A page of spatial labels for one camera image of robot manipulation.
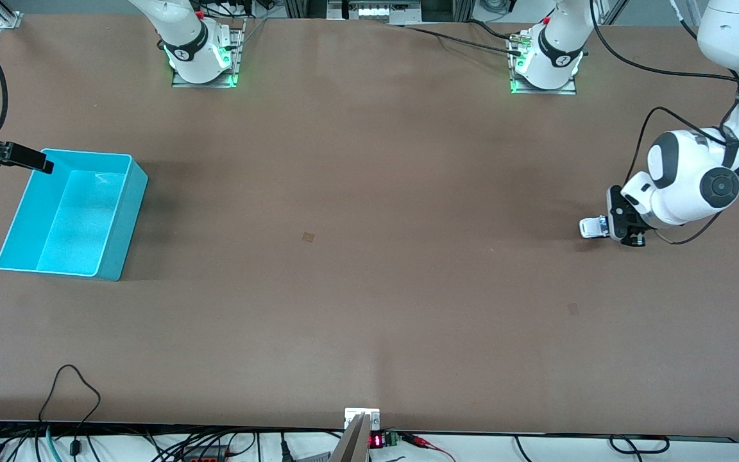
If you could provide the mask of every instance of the red wire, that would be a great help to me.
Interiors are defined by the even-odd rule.
[[[449,456],[449,458],[450,458],[450,459],[452,459],[452,462],[457,462],[457,460],[455,460],[455,458],[454,458],[454,457],[452,457],[452,454],[449,454],[448,452],[446,452],[445,450],[443,450],[443,449],[441,449],[441,448],[437,447],[437,446],[436,446],[436,445],[434,445],[434,444],[430,444],[430,445],[431,445],[431,448],[429,448],[429,449],[431,449],[431,450],[436,450],[436,451],[439,451],[439,452],[442,452],[442,453],[446,454],[447,456]]]

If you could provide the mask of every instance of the metal bracket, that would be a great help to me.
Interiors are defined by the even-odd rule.
[[[21,24],[23,14],[15,12],[0,0],[0,29],[17,29]]]
[[[372,428],[381,424],[378,409],[347,407],[344,409],[344,423],[346,429],[329,462],[367,462]]]
[[[357,415],[369,415],[372,430],[381,430],[381,411],[373,407],[346,407],[344,409],[344,428],[350,426]]]

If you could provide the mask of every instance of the cyan storage box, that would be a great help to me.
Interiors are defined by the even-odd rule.
[[[0,270],[118,280],[147,175],[127,154],[42,152],[53,173],[30,175]]]

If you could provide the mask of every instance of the brown table surface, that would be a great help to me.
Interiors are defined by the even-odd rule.
[[[606,35],[721,71],[677,27]],[[1,139],[131,153],[150,178],[122,281],[0,271],[0,418],[35,418],[74,363],[96,420],[337,427],[372,406],[420,429],[739,436],[739,200],[677,248],[577,231],[650,108],[715,124],[733,85],[592,39],[578,96],[514,96],[496,53],[270,21],[239,88],[173,90],[155,42],[111,15],[0,38]],[[0,245],[28,175],[0,169]],[[93,398],[62,382],[47,417],[79,419]]]

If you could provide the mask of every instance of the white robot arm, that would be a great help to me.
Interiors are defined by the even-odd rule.
[[[153,23],[170,66],[185,81],[206,83],[231,67],[230,27],[199,18],[189,0],[129,1]]]
[[[739,75],[739,0],[710,0],[697,37],[711,61]],[[649,229],[671,228],[730,207],[739,195],[739,88],[718,128],[675,130],[649,148],[648,172],[607,191],[607,216],[581,220],[581,235],[643,246]]]
[[[543,90],[563,87],[577,72],[583,47],[592,32],[591,0],[555,0],[556,8],[542,22],[521,36],[528,44],[519,44],[523,53],[515,71],[526,81]]]

